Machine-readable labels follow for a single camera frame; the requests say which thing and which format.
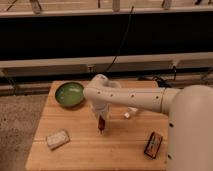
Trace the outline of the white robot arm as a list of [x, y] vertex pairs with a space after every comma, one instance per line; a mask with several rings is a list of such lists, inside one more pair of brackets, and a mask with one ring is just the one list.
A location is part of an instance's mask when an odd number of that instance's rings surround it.
[[143, 108], [168, 116], [167, 171], [213, 171], [213, 87], [121, 88], [98, 74], [85, 86], [97, 118], [110, 103]]

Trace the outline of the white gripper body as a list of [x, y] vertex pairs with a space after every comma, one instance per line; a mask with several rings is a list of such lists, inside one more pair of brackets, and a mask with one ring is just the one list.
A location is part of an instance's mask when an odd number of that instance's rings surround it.
[[99, 120], [99, 117], [102, 116], [102, 118], [105, 120], [105, 126], [106, 126], [109, 105], [107, 103], [93, 103], [91, 109], [97, 121]]

